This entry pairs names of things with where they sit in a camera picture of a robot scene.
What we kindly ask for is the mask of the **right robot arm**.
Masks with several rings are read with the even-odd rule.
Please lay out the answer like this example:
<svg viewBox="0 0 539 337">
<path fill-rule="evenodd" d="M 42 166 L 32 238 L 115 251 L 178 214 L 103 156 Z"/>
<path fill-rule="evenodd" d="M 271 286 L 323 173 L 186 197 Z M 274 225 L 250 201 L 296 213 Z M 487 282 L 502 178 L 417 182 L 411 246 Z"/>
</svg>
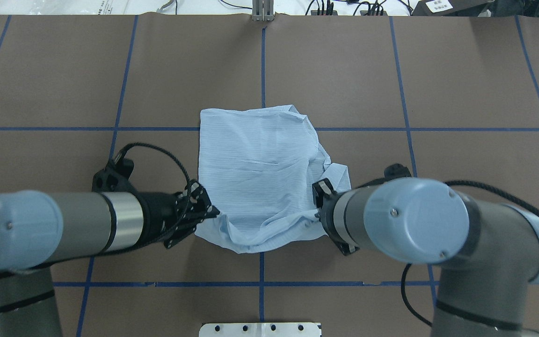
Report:
<svg viewBox="0 0 539 337">
<path fill-rule="evenodd" d="M 336 192 L 313 184 L 317 217 L 349 255 L 375 249 L 439 266 L 432 337 L 539 337 L 524 328 L 528 286 L 539 284 L 539 209 L 475 181 L 379 179 Z"/>
</svg>

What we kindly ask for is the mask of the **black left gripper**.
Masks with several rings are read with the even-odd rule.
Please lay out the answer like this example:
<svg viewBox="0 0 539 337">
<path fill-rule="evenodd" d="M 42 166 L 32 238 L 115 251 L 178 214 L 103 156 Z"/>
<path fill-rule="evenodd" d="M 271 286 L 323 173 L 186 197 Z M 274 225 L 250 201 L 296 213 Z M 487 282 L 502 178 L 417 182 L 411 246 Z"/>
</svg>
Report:
<svg viewBox="0 0 539 337">
<path fill-rule="evenodd" d="M 141 247 L 162 242 L 169 249 L 194 233 L 198 224 L 220 214 L 199 181 L 189 181 L 185 190 L 173 194 L 142 192 L 141 205 Z"/>
</svg>

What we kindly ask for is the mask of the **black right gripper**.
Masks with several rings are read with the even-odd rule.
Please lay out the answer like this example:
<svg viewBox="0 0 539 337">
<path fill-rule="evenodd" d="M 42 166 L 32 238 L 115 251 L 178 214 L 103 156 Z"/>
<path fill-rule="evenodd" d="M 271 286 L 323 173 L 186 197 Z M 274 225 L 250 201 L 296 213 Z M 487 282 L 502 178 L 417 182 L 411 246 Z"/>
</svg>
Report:
<svg viewBox="0 0 539 337">
<path fill-rule="evenodd" d="M 359 248 L 355 244 L 345 241 L 336 228 L 335 207 L 343 194 L 336 192 L 328 178 L 323 178 L 312 184 L 312 195 L 313 203 L 317 208 L 316 218 L 320 221 L 332 243 L 344 256 L 350 256 L 357 252 Z"/>
</svg>

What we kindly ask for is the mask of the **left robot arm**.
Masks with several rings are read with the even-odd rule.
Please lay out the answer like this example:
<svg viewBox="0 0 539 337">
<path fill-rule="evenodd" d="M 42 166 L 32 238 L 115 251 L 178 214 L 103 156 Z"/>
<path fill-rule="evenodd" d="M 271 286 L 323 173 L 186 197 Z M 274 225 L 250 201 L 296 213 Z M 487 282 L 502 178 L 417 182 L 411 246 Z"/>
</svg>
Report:
<svg viewBox="0 0 539 337">
<path fill-rule="evenodd" d="M 51 266 L 123 254 L 162 242 L 166 248 L 219 211 L 198 183 L 184 192 L 0 194 L 0 337 L 63 335 Z"/>
</svg>

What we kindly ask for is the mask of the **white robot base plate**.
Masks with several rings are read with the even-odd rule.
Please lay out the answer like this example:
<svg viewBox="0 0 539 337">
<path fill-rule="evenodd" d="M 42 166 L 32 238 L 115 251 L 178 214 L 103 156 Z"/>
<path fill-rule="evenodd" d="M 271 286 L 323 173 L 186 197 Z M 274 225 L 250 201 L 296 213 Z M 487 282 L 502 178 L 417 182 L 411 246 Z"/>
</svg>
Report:
<svg viewBox="0 0 539 337">
<path fill-rule="evenodd" d="M 316 322 L 206 323 L 199 337 L 322 337 Z"/>
</svg>

